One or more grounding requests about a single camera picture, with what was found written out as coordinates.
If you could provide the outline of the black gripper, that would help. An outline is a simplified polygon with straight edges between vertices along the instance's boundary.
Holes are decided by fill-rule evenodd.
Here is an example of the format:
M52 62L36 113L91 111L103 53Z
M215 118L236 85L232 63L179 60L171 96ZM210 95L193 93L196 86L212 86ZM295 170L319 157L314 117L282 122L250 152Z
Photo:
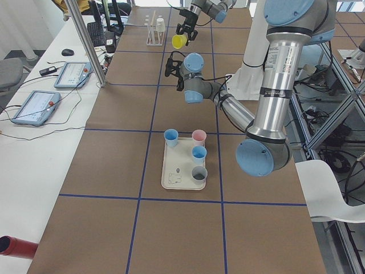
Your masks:
M186 29L193 29L196 26L198 15L190 10L182 9L182 16L185 18L184 23L177 24L176 27L176 34L177 35L183 35L186 33ZM186 45L189 45L189 42L192 42L196 39L196 36L198 34L197 30L189 30L187 32L187 42Z
M174 51L170 53L170 56L167 59L166 65L165 65L165 77L169 77L171 75L178 78L178 82L176 85L177 91L182 91L184 89L184 79L183 74L181 72L181 66L183 64L183 61L181 60L174 60L173 55Z

